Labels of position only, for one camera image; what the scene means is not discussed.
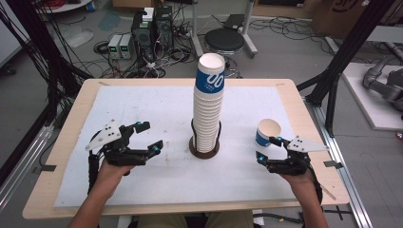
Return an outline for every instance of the black stool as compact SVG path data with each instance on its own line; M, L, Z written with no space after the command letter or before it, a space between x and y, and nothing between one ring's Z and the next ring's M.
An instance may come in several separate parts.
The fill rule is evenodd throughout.
M212 52L222 55L225 59L225 69L233 71L230 74L225 74L225 77L231 77L237 74L240 77L237 62L229 58L228 55L233 55L240 52L243 48L243 36L236 30L228 28L219 28L208 31L204 36L205 47Z

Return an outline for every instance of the cup stack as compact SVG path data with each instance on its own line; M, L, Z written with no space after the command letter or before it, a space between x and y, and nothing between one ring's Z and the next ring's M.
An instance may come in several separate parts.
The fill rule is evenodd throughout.
M219 54L206 53L199 60L193 94L193 137L189 148L200 159L214 157L220 148L224 68L225 61Z

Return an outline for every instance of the gray floor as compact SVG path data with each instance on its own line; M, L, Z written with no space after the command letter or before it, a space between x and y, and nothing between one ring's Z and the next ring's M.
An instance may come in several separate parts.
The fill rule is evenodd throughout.
M108 5L94 13L78 9L70 13L57 15L61 23L71 23L86 18L83 22L71 24L90 29L94 38L88 43L77 47L74 51L82 62L94 61L101 57L92 51L93 46L100 41L107 40L114 32L129 32L131 21L120 19ZM200 24L212 20L206 18ZM296 84L302 83L322 72L332 61L333 56L325 51L326 44L314 42L312 39L292 40L282 34L274 33L269 28L250 28L250 37L259 50L259 54L251 59L247 50L234 56L240 66L244 78L290 78ZM358 57L376 60L385 54L377 51L371 44L366 44L358 53ZM20 142L34 120L38 117L47 103L47 85L34 68L25 53L19 53L11 60L17 70L15 75L0 74L0 123L3 132L0 134L0 165L10 155ZM121 62L121 66L130 61ZM393 65L400 65L396 60ZM192 78L195 75L197 62L177 64L166 70L166 78ZM94 75L101 75L108 66L99 63L92 65L88 70ZM309 94L311 89L301 92ZM403 179L399 174L403 172L401 163L402 142L398 141L393 131L372 130L359 109L352 93L340 80L337 94L335 114L335 134L338 146L348 165L358 193L363 200L373 227L401 227L403 223ZM30 170L39 166L36 162ZM67 226L68 219L26 220L21 213L29 197L38 175L29 172L6 204L0 214L1 227L63 227ZM334 206L326 207L335 210ZM347 205L340 205L341 210L350 210ZM274 214L297 218L298 208L264 210ZM326 214L331 227L355 227L350 215L343 215L343 220L337 214ZM266 218L265 227L300 227L290 222L279 222L276 219ZM117 218L103 218L102 227L114 227Z

